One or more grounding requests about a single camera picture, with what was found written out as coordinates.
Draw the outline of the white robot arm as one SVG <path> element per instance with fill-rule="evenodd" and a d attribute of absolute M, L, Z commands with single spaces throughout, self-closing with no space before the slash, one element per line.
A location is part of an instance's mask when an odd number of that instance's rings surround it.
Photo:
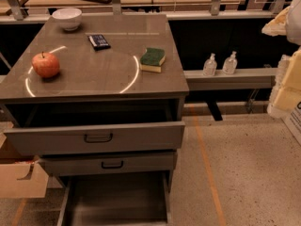
<path fill-rule="evenodd" d="M 261 32 L 269 36 L 285 36 L 301 47 L 301 0 L 293 0 Z M 267 112 L 274 118 L 285 118 L 301 102 L 301 49 L 291 56 L 283 55 L 277 65 L 275 85 Z"/>

